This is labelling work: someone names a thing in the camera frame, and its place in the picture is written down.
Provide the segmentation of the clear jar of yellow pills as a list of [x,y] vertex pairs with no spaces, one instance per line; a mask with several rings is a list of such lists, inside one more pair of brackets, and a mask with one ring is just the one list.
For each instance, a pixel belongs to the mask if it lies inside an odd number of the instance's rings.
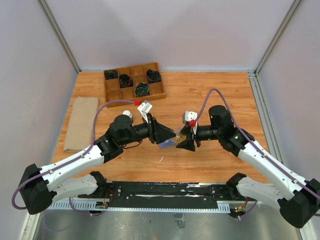
[[183,127],[178,127],[174,130],[174,133],[175,133],[175,137],[173,138],[173,142],[175,144],[180,144],[182,143],[183,141],[186,140],[186,136],[184,134],[181,133],[181,130],[183,129]]

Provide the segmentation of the blue weekly pill organizer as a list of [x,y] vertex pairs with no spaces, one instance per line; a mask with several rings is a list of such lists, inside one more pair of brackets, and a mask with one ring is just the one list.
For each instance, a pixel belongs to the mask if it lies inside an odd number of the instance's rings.
[[165,148],[169,148],[169,147],[174,147],[174,146],[176,146],[176,145],[177,145],[176,142],[174,142],[173,140],[169,139],[169,140],[166,140],[166,141],[160,143],[160,144],[158,145],[158,147],[159,147],[160,149],[165,149]]

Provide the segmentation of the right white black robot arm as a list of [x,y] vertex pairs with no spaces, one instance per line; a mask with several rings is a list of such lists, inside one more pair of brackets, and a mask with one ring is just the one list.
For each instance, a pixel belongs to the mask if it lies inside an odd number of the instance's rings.
[[217,140],[224,150],[249,163],[269,183],[261,183],[243,173],[227,181],[226,193],[232,200],[242,196],[262,202],[276,210],[295,228],[301,229],[320,209],[320,182],[305,179],[265,150],[255,138],[236,123],[233,115],[222,105],[209,109],[210,124],[200,126],[199,115],[185,111],[184,127],[180,131],[186,139],[178,149],[194,152],[202,141]]

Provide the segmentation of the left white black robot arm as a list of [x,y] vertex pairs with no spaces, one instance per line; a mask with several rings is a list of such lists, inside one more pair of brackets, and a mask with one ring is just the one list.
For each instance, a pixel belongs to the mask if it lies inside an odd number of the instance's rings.
[[75,183],[73,176],[94,166],[115,159],[124,152],[124,146],[144,139],[152,144],[162,144],[175,137],[169,127],[158,123],[150,113],[141,124],[133,125],[133,120],[125,114],[117,116],[104,135],[84,150],[56,163],[38,167],[27,166],[22,174],[18,192],[30,215],[46,210],[53,202],[67,197],[68,187],[75,195],[93,194],[101,198],[107,193],[107,185],[99,178],[89,175]]

